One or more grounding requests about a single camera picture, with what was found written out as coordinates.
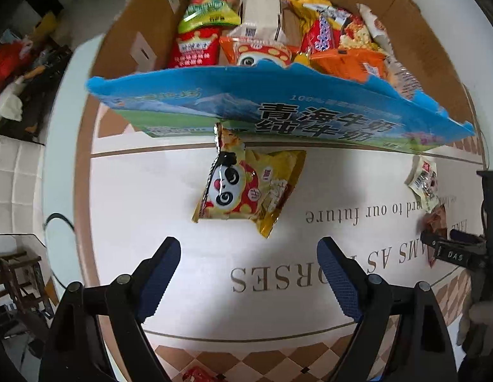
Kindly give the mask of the white gloved hand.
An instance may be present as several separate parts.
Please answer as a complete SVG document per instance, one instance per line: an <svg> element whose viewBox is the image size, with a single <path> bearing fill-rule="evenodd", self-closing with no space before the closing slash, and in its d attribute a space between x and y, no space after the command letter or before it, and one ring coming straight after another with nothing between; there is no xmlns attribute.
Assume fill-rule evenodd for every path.
<svg viewBox="0 0 493 382"><path fill-rule="evenodd" d="M483 339L482 355L487 356L493 349L493 300L473 303L468 299L465 302L456 336L456 345L464 345L467 333L473 324L484 327L486 330Z"/></svg>

